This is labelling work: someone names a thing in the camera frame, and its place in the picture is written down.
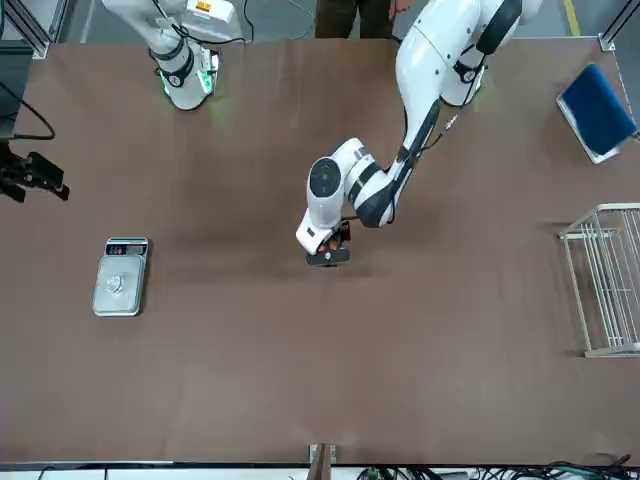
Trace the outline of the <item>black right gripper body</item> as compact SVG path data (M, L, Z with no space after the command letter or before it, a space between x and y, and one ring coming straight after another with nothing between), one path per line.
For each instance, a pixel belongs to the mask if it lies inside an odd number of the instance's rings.
M29 162L11 150L1 151L1 182L24 183L30 178Z

